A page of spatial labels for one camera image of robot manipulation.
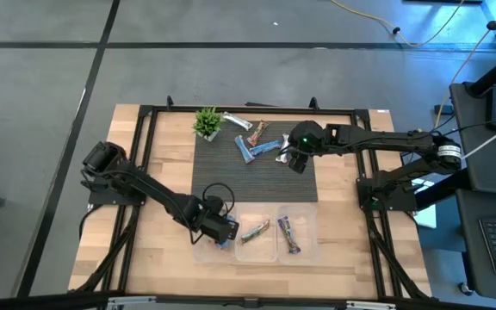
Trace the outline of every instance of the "potted plant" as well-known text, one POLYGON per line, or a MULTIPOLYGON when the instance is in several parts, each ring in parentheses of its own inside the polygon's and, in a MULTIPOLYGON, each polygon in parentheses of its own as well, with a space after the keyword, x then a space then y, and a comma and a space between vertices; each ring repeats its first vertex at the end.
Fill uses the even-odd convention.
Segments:
POLYGON ((221 115, 215 113, 215 107, 203 108, 196 112, 196 123, 193 125, 196 133, 208 141, 212 141, 220 131, 220 124, 223 122, 221 115))

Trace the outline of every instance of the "dark woven mat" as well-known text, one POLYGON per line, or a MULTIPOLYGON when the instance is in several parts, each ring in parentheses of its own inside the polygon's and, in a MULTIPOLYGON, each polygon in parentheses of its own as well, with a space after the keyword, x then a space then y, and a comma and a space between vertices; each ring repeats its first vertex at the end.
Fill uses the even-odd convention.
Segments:
MULTIPOLYGON (((307 161, 303 174, 289 169, 288 164, 275 161, 278 150, 272 150, 245 164, 234 138, 242 135, 246 141, 257 127, 253 121, 250 131, 225 122, 212 142, 196 136, 195 168, 192 193, 202 197, 202 191, 211 183, 227 184, 235 194, 237 202, 316 202, 317 185, 313 159, 307 161)), ((282 134, 290 133, 297 121, 272 121, 257 142, 259 145, 280 140, 282 134)), ((208 190, 207 195, 217 195, 230 201, 230 194, 221 186, 208 190)))

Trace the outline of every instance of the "clear plastic container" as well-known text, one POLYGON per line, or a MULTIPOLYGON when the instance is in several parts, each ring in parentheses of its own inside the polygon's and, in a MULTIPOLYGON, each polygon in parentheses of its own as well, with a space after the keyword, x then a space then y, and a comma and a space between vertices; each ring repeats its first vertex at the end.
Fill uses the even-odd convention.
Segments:
MULTIPOLYGON (((231 216, 236 219, 235 209, 231 211, 231 216)), ((199 263, 234 263, 235 261, 235 240, 228 240, 229 246, 220 249, 215 241, 204 235, 195 244, 193 254, 195 261, 199 263)))
POLYGON ((294 241, 301 251, 296 254, 288 252, 288 242, 281 228, 276 229, 278 258, 281 264, 311 266, 319 262, 319 244, 317 240, 317 209, 312 205, 281 206, 276 218, 288 216, 294 233, 294 241))
POLYGON ((240 263, 273 263, 276 261, 276 208, 242 204, 237 209, 240 227, 237 233, 235 254, 240 263), (261 235, 242 244, 241 237, 251 229, 270 220, 269 228, 261 235))

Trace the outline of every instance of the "small green plant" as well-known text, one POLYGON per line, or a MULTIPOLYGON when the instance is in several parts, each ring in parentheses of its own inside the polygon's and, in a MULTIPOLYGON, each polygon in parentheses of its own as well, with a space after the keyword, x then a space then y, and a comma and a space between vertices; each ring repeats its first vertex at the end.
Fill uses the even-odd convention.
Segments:
POLYGON ((203 108, 196 112, 196 123, 193 125, 193 129, 203 136, 209 136, 220 130, 222 122, 221 115, 215 113, 215 107, 203 108))

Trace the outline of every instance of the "candy bar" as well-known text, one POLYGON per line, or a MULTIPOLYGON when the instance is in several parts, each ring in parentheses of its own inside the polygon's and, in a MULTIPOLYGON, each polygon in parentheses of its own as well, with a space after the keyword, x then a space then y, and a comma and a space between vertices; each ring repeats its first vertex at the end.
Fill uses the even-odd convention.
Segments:
POLYGON ((245 233, 244 235, 242 235, 242 237, 240 237, 242 244, 245 244, 246 242, 261 235, 267 230, 267 228, 269 228, 269 226, 270 226, 270 220, 266 220, 262 224, 258 225, 256 228, 251 229, 249 232, 245 233))
POLYGON ((277 140, 277 141, 273 141, 273 142, 263 143, 262 145, 259 145, 256 147, 252 147, 250 149, 250 153, 254 156, 257 156, 259 154, 263 154, 265 152, 268 152, 268 151, 271 151, 271 150, 274 150, 274 149, 280 148, 280 147, 281 147, 281 141, 277 140))
POLYGON ((250 143, 252 146, 256 146, 257 140, 264 133, 265 128, 269 125, 268 121, 260 121, 259 125, 257 125, 256 131, 248 138, 246 141, 250 143))
POLYGON ((290 222, 288 221, 288 216, 283 216, 277 220, 279 222, 279 227, 284 234, 284 238, 288 242, 288 253, 296 254, 301 252, 300 247, 294 241, 294 232, 292 232, 292 227, 290 227, 290 222))
POLYGON ((237 144, 237 146, 240 149, 240 152, 242 153, 242 157, 245 159, 245 162, 248 164, 255 158, 250 154, 250 151, 245 146, 245 142, 242 140, 242 135, 237 136, 237 138, 234 139, 234 143, 237 144))
MULTIPOLYGON (((286 149, 288 147, 288 135, 285 134, 285 133, 283 133, 282 134, 282 137, 284 138, 284 142, 282 142, 281 150, 284 150, 284 149, 286 149)), ((275 158, 275 160, 278 161, 278 162, 281 162, 281 163, 286 164, 286 162, 288 161, 287 158, 286 158, 286 152, 283 153, 283 154, 281 154, 281 155, 279 155, 279 156, 277 156, 275 158)))
POLYGON ((250 130, 252 124, 249 121, 245 121, 236 115, 232 115, 228 112, 223 112, 223 118, 230 121, 231 123, 237 124, 242 128, 246 129, 246 131, 250 130))

